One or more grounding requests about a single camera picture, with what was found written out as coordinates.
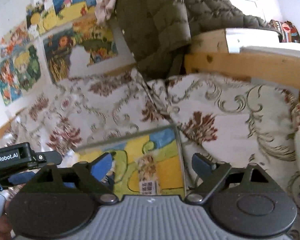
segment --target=barcode label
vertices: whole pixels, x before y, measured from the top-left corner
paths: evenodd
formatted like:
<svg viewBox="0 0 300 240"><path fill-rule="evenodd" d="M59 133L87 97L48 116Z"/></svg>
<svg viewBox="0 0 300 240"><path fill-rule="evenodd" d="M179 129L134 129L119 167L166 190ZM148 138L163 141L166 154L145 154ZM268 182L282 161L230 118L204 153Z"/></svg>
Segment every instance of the barcode label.
<svg viewBox="0 0 300 240"><path fill-rule="evenodd" d="M157 182L156 181L140 181L141 195L157 195Z"/></svg>

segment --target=finger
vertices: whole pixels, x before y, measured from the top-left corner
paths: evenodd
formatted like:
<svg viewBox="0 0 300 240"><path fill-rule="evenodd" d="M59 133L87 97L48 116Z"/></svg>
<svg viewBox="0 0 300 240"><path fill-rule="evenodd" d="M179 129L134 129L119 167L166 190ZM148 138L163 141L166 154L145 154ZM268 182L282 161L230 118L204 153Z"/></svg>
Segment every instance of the finger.
<svg viewBox="0 0 300 240"><path fill-rule="evenodd" d="M11 240L11 233L0 233L0 240Z"/></svg>
<svg viewBox="0 0 300 240"><path fill-rule="evenodd" d="M0 217L0 232L1 233L10 233L12 230L12 226L8 221L7 215L3 215Z"/></svg>

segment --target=human hand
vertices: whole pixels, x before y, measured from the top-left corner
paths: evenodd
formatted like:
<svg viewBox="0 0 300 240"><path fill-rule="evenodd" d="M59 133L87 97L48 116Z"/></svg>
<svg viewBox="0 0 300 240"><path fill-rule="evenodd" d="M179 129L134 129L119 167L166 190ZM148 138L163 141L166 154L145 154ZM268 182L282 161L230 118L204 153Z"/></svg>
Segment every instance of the human hand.
<svg viewBox="0 0 300 240"><path fill-rule="evenodd" d="M4 206L5 212L8 208L8 205L9 205L9 201L6 201ZM10 240L11 230L12 230L12 226L8 221L8 217L6 214L3 214L2 217L0 217L0 240Z"/></svg>

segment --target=bed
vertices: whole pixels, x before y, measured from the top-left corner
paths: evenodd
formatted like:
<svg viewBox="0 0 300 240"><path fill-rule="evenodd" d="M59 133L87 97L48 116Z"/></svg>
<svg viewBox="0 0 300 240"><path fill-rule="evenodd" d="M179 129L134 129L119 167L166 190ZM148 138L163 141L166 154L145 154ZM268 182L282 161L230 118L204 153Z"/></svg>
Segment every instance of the bed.
<svg viewBox="0 0 300 240"><path fill-rule="evenodd" d="M0 147L29 142L66 162L73 147L174 123L187 190L201 182L191 168L194 153L234 167L258 163L297 204L290 235L300 239L300 103L293 94L209 73L145 82L131 68L46 87L10 123Z"/></svg>

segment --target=screw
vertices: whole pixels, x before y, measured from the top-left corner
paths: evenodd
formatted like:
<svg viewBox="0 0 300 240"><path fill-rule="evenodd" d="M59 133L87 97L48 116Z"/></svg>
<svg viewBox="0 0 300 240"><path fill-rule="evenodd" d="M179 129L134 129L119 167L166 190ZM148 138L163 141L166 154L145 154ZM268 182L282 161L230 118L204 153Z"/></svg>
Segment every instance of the screw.
<svg viewBox="0 0 300 240"><path fill-rule="evenodd" d="M100 197L100 200L104 203L107 203L107 204L114 204L114 203L117 202L117 197L115 195L112 195L112 194L103 194Z"/></svg>
<svg viewBox="0 0 300 240"><path fill-rule="evenodd" d="M203 201L203 197L199 194L190 194L186 199L190 203L201 203Z"/></svg>

